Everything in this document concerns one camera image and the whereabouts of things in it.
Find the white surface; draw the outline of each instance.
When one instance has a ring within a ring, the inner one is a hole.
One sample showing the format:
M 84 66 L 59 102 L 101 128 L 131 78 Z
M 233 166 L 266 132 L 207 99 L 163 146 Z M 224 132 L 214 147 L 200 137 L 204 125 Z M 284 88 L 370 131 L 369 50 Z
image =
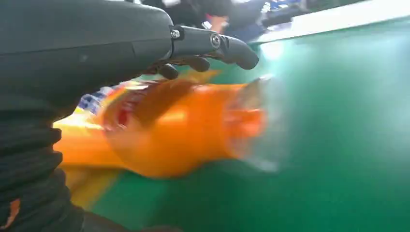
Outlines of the white surface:
M 272 41 L 386 21 L 410 15 L 410 0 L 367 0 L 293 18 L 292 26 L 261 36 Z

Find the person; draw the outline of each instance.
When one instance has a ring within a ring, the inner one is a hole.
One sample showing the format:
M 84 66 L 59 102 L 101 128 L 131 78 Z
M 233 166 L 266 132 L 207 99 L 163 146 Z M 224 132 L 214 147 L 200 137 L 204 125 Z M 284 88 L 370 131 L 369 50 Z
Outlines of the person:
M 228 24 L 232 0 L 141 0 L 144 5 L 163 9 L 176 25 L 203 28 L 211 24 L 210 30 L 223 33 Z

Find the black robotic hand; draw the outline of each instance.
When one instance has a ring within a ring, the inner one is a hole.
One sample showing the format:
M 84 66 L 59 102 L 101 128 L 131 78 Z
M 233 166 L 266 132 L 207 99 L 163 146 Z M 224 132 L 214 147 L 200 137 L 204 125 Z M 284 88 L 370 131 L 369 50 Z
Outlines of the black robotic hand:
M 171 38 L 171 56 L 150 65 L 144 74 L 159 73 L 167 79 L 174 79 L 178 76 L 174 65 L 189 65 L 196 71 L 204 72 L 210 66 L 206 58 L 236 64 L 243 69 L 252 69 L 259 61 L 243 41 L 210 30 L 177 26 L 171 29 Z

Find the robotic hand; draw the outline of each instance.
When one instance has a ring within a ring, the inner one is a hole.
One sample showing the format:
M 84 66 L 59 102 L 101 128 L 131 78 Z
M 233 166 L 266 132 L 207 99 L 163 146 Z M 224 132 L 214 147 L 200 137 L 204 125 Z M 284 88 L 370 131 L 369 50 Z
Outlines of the robotic hand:
M 0 34 L 0 230 L 8 232 L 126 231 L 73 206 L 56 169 L 61 132 L 52 123 L 81 96 L 145 73 L 176 78 L 172 65 L 205 71 L 205 58 L 258 63 L 240 40 L 175 27 L 164 11 L 129 2 L 2 0 Z

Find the motion-blurred object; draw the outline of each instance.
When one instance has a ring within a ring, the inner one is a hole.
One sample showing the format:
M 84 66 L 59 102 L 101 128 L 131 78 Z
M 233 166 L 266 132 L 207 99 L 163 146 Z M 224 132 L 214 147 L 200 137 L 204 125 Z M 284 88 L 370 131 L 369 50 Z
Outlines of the motion-blurred object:
M 63 167 L 120 168 L 163 178 L 187 174 L 212 160 L 261 160 L 251 154 L 271 124 L 262 95 L 269 80 L 201 84 L 217 73 L 202 74 L 205 79 L 199 81 L 192 75 L 104 89 L 106 98 L 54 124 L 62 130 L 55 150 L 64 153 Z

